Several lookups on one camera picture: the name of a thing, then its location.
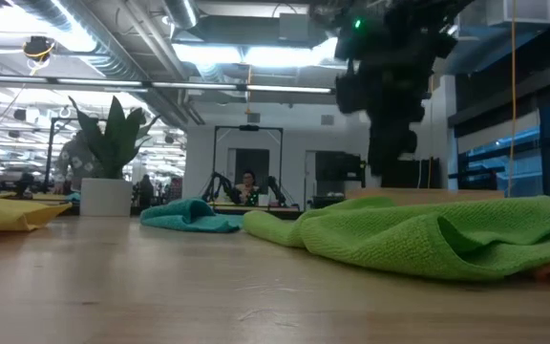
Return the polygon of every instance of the teal cloth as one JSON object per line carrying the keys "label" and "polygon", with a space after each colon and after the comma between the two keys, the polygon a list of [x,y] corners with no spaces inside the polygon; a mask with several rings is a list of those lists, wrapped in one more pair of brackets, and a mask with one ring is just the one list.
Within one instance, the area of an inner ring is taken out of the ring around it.
{"label": "teal cloth", "polygon": [[80,194],[74,192],[73,194],[65,196],[66,202],[80,202]]}
{"label": "teal cloth", "polygon": [[205,201],[189,199],[145,209],[141,212],[140,221],[144,226],[229,233],[241,228],[243,216],[216,214]]}

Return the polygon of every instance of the yellow cable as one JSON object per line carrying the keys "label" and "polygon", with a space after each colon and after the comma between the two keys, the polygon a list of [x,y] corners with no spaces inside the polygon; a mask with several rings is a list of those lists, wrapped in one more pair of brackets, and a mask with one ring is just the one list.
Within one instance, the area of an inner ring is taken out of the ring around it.
{"label": "yellow cable", "polygon": [[[27,43],[24,43],[24,44],[23,44],[23,53],[25,53],[25,47],[26,47],[26,46],[27,46]],[[50,48],[48,48],[47,50],[45,50],[45,51],[43,51],[43,52],[41,52],[41,53],[37,53],[37,54],[27,54],[27,53],[25,53],[25,56],[26,56],[26,57],[42,57],[42,56],[44,56],[45,54],[51,52],[53,49],[54,49],[54,44],[52,44],[52,45],[50,46]]]}
{"label": "yellow cable", "polygon": [[508,197],[513,190],[513,173],[515,172],[515,132],[517,126],[517,0],[513,0],[513,19],[511,21],[511,45],[513,47],[513,63],[511,78],[513,83],[513,135],[511,138],[511,154],[508,165]]}

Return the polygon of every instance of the white planter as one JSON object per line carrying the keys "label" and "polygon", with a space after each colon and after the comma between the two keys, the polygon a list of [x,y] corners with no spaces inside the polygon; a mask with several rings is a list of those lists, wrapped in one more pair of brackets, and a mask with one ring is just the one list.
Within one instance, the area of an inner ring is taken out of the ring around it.
{"label": "white planter", "polygon": [[124,180],[82,179],[81,216],[130,216],[133,185]]}

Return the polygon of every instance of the yellow cloth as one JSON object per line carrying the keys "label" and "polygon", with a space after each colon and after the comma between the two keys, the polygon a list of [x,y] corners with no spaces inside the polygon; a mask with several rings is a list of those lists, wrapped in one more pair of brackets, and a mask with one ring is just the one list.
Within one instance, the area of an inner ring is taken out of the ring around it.
{"label": "yellow cloth", "polygon": [[10,196],[14,196],[15,194],[16,194],[15,192],[1,192],[0,198],[8,198]]}
{"label": "yellow cloth", "polygon": [[71,206],[47,206],[35,202],[0,199],[0,231],[31,231],[40,228]]}

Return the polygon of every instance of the plant leaf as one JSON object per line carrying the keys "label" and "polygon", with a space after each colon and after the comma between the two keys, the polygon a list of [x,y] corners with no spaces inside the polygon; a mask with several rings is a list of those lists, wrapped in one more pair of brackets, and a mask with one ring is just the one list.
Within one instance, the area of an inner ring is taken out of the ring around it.
{"label": "plant leaf", "polygon": [[124,121],[124,126],[121,128],[118,134],[117,143],[117,162],[124,166],[131,161],[135,153],[135,142],[137,140],[139,126],[141,118],[143,117],[143,110],[136,109],[131,112]]}
{"label": "plant leaf", "polygon": [[82,128],[82,133],[86,138],[89,149],[91,150],[91,152],[93,152],[93,154],[99,161],[104,163],[104,160],[107,159],[107,150],[108,150],[109,144],[107,143],[106,139],[103,137],[103,134],[101,134],[101,130],[99,130],[98,123],[92,120],[90,117],[88,117],[88,115],[80,111],[77,108],[77,104],[75,103],[75,100],[72,97],[69,97],[69,99],[72,101],[72,105],[74,106],[75,111],[77,112],[77,120],[80,123],[80,127]]}
{"label": "plant leaf", "polygon": [[150,140],[152,137],[149,137],[149,138],[145,138],[144,140],[142,140],[138,145],[135,146],[135,148],[141,148],[141,145],[143,145],[143,143],[145,143],[146,141]]}
{"label": "plant leaf", "polygon": [[137,139],[139,140],[139,139],[143,138],[144,136],[148,135],[148,132],[150,131],[150,128],[154,125],[154,123],[157,122],[157,120],[159,120],[159,118],[160,118],[160,116],[156,116],[152,119],[150,124],[139,128],[139,132],[137,133]]}
{"label": "plant leaf", "polygon": [[120,128],[124,125],[124,109],[116,96],[112,97],[112,105],[110,105],[110,113],[107,116],[107,124],[105,125],[105,138],[109,142],[115,142],[117,135],[120,134]]}

